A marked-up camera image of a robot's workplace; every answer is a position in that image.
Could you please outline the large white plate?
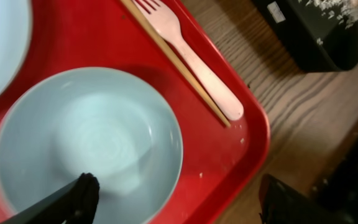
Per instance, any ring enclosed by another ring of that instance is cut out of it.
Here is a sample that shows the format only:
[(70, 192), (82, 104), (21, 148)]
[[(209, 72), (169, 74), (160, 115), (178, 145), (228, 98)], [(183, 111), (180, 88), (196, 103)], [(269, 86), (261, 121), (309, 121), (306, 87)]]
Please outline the large white plate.
[(32, 27), (30, 0), (0, 0), (0, 95), (26, 58)]

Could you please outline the light blue bowl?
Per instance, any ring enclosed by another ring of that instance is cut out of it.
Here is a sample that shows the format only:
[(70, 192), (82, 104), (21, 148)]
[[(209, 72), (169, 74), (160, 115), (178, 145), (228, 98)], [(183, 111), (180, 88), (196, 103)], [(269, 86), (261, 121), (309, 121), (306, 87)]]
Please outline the light blue bowl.
[(27, 90), (2, 119), (0, 206), (16, 215), (90, 173), (96, 223), (148, 223), (182, 163), (180, 126), (154, 87), (121, 70), (75, 68)]

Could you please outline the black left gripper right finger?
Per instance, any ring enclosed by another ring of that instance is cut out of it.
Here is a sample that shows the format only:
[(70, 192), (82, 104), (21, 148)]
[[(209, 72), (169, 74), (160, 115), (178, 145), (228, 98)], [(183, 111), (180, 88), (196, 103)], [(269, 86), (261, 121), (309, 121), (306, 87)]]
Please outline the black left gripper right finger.
[(346, 224), (342, 217), (329, 213), (302, 194), (265, 174), (259, 189), (262, 212), (260, 218), (266, 224)]

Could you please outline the wooden chopstick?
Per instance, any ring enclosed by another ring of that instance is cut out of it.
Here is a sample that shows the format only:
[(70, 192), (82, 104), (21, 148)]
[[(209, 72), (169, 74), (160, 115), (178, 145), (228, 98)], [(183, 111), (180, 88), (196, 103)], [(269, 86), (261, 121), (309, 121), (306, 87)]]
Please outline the wooden chopstick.
[(140, 26), (146, 31), (150, 38), (157, 44), (160, 50), (166, 55), (176, 69), (182, 74), (187, 82), (196, 90), (203, 101), (212, 109), (215, 115), (223, 122), (223, 124), (229, 127), (231, 120), (223, 115), (223, 112), (218, 108), (216, 103), (208, 95), (203, 88), (200, 81), (191, 71), (191, 68), (186, 64), (181, 55), (177, 52), (173, 45), (164, 40), (157, 31), (150, 25), (143, 13), (138, 9), (132, 0), (121, 0), (126, 9), (134, 16)]

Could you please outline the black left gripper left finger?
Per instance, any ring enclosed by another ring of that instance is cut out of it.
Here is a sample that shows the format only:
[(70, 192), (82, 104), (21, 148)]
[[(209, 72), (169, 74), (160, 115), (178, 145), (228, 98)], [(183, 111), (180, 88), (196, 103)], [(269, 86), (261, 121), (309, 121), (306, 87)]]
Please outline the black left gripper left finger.
[(91, 173), (3, 221), (3, 224), (92, 224), (99, 202), (99, 182)]

